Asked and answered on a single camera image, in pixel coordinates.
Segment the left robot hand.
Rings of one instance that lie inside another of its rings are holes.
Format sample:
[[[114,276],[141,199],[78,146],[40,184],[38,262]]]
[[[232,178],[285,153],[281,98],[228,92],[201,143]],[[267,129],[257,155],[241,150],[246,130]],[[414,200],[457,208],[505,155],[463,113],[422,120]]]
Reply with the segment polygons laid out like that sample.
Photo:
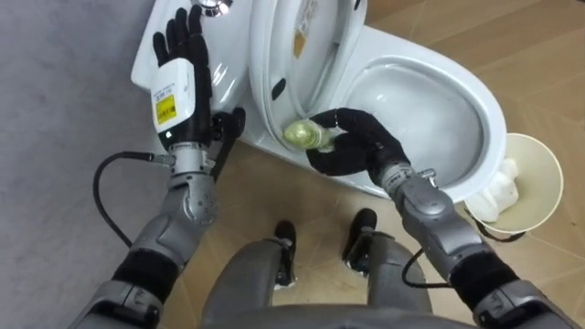
[[[157,72],[151,88],[153,122],[165,150],[177,143],[210,146],[214,139],[212,73],[202,8],[180,7],[165,32],[153,34]]]

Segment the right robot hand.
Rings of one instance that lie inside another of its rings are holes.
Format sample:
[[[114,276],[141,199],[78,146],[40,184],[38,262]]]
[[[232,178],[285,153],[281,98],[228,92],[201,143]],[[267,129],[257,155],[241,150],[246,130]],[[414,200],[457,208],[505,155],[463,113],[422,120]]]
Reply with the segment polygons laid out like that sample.
[[[401,142],[371,113],[351,108],[323,111],[310,118],[320,126],[344,132],[333,140],[333,150],[307,150],[311,167],[328,176],[353,175],[367,171],[375,185],[385,167],[395,163],[410,165]]]

